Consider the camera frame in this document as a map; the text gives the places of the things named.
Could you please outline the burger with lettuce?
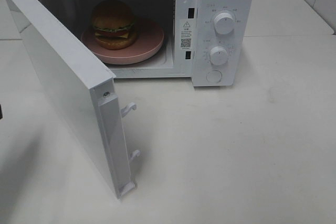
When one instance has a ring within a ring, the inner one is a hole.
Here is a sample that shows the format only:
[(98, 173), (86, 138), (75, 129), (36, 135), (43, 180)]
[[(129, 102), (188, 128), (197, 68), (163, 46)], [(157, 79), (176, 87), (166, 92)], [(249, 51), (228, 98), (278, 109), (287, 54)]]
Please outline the burger with lettuce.
[(91, 26), (96, 42), (107, 50), (119, 50), (137, 39), (136, 17), (131, 8), (119, 0), (105, 0), (91, 13)]

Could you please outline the white microwave door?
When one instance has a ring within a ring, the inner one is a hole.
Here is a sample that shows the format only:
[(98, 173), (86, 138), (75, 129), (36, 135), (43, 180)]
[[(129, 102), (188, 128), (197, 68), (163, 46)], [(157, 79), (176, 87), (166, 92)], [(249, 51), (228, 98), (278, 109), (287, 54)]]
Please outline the white microwave door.
[(102, 178), (120, 198), (135, 187), (114, 73), (38, 0), (6, 0), (44, 92)]

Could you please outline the white upper power knob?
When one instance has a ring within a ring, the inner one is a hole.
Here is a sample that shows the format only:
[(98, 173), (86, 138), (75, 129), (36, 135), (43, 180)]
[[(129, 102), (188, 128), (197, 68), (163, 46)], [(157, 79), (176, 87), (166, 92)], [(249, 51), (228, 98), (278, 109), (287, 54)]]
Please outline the white upper power knob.
[(229, 34), (235, 26), (235, 18), (229, 12), (221, 12), (213, 19), (215, 31), (220, 35)]

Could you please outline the white microwave oven body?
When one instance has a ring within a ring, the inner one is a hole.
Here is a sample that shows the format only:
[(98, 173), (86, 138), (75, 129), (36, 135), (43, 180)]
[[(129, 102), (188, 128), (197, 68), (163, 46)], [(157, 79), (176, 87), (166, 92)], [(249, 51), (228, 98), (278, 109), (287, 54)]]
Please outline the white microwave oven body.
[[(38, 1), (81, 42), (82, 32), (89, 27), (91, 10), (102, 0)], [(183, 77), (190, 78), (196, 87), (233, 84), (252, 0), (121, 1), (132, 7), (137, 16), (151, 17), (161, 23), (166, 42), (159, 55), (162, 64), (153, 58), (132, 66), (105, 65), (115, 78)], [(229, 12), (235, 18), (234, 29), (229, 34), (220, 35), (215, 31), (213, 19), (221, 12)], [(210, 62), (209, 51), (216, 46), (224, 47), (229, 54), (221, 66)], [(207, 73), (213, 70), (222, 73), (219, 83), (206, 79)]]

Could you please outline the pink round plate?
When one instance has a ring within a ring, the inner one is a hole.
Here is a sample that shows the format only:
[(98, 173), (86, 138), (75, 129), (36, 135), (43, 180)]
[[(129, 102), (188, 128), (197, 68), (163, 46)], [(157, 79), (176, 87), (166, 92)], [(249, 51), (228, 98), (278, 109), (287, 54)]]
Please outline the pink round plate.
[(154, 56), (164, 42), (164, 30), (155, 21), (142, 18), (122, 37), (106, 37), (93, 28), (81, 35), (81, 42), (102, 62), (111, 65), (130, 65)]

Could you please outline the white lower timer knob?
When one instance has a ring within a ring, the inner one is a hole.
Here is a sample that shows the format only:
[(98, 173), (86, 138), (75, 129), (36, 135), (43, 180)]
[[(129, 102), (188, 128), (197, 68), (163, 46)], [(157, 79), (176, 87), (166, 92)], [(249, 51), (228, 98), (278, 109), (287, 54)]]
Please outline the white lower timer knob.
[(229, 54), (224, 47), (216, 46), (210, 49), (209, 57), (211, 64), (221, 66), (227, 62)]

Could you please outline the dark left gripper edge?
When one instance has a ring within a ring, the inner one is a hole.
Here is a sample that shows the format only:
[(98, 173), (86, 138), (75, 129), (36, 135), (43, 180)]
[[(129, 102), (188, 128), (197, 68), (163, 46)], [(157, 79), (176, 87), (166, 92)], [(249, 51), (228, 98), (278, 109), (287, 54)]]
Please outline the dark left gripper edge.
[(2, 106), (0, 105), (0, 119), (3, 118), (3, 113), (2, 113)]

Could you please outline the round white door button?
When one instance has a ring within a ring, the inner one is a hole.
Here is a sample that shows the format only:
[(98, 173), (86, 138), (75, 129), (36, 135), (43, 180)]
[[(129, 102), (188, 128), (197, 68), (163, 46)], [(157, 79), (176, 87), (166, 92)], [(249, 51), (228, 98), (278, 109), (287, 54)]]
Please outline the round white door button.
[(211, 83), (219, 83), (222, 79), (222, 73), (218, 70), (213, 70), (207, 73), (206, 79)]

